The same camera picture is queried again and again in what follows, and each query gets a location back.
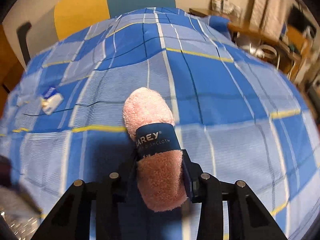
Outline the black monitor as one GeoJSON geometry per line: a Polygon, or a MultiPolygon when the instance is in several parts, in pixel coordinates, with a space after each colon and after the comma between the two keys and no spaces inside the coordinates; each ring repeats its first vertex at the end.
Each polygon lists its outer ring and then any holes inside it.
{"type": "Polygon", "coordinates": [[[292,6],[289,16],[287,18],[288,25],[293,26],[301,33],[304,31],[309,30],[309,33],[312,38],[316,36],[317,29],[312,24],[312,22],[303,14],[301,10],[299,10],[296,6],[292,6]]]}

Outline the wooden side desk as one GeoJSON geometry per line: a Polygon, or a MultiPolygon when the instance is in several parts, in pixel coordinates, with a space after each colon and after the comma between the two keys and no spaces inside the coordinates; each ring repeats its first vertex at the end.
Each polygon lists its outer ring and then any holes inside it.
{"type": "Polygon", "coordinates": [[[254,25],[250,25],[249,23],[236,18],[232,15],[226,15],[219,12],[214,12],[209,9],[201,9],[201,8],[189,8],[189,12],[195,16],[206,17],[206,16],[219,16],[229,20],[227,24],[227,28],[229,32],[233,35],[235,33],[240,33],[247,35],[251,38],[257,38],[260,41],[263,41],[271,46],[275,46],[282,50],[289,59],[296,61],[298,63],[301,62],[301,56],[292,52],[286,44],[280,39],[272,38],[270,35],[263,34],[263,31],[254,25]]]}

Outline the black rolled mat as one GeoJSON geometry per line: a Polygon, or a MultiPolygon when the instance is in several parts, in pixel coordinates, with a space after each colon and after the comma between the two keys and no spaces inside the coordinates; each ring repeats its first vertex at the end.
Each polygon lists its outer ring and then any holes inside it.
{"type": "Polygon", "coordinates": [[[32,25],[30,22],[25,22],[21,26],[19,26],[16,30],[18,42],[20,45],[20,49],[22,52],[22,56],[25,62],[25,65],[30,61],[30,54],[27,45],[27,33],[31,29],[32,25]]]}

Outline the jars on desk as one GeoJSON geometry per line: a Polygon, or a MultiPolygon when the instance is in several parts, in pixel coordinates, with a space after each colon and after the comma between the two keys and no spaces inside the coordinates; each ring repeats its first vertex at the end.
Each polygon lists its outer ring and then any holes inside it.
{"type": "Polygon", "coordinates": [[[211,9],[212,11],[235,16],[236,18],[240,18],[242,15],[242,9],[229,0],[211,0],[211,9]]]}

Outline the grey yellow blue headboard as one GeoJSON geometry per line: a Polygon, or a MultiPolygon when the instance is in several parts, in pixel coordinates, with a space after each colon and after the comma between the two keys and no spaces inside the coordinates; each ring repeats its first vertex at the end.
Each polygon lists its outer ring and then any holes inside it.
{"type": "Polygon", "coordinates": [[[82,29],[125,12],[175,6],[175,0],[61,0],[31,24],[27,33],[30,58],[82,29]]]}

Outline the pink towel blue band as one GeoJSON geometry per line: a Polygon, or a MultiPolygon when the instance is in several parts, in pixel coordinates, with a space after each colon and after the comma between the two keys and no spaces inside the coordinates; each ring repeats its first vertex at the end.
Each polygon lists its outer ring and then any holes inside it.
{"type": "Polygon", "coordinates": [[[137,186],[146,206],[164,212],[187,199],[182,179],[182,150],[173,114],[154,90],[133,91],[123,107],[124,124],[137,149],[137,186]]]}

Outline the ornate silver tissue box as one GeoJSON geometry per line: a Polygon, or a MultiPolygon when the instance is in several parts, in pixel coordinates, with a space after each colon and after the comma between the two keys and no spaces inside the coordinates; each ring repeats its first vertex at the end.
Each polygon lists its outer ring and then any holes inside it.
{"type": "Polygon", "coordinates": [[[4,230],[4,238],[13,236],[12,239],[32,239],[40,226],[38,215],[28,212],[26,215],[10,213],[1,206],[1,229],[4,230]]]}

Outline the blue tempo tissue pack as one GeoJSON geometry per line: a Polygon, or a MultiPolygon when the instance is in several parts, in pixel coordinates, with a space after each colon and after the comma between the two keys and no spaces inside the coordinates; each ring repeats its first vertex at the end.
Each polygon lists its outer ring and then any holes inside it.
{"type": "Polygon", "coordinates": [[[53,86],[47,88],[41,95],[42,110],[46,115],[51,115],[63,102],[63,96],[53,86]]]}

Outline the blue plaid bed sheet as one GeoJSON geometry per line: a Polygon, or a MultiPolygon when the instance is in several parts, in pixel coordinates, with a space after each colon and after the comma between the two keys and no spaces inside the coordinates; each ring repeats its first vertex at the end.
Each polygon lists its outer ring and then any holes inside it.
{"type": "Polygon", "coordinates": [[[210,18],[143,8],[35,54],[1,118],[10,181],[44,218],[73,181],[101,181],[135,132],[169,123],[204,172],[245,181],[288,239],[319,216],[319,133],[285,74],[210,18]]]}

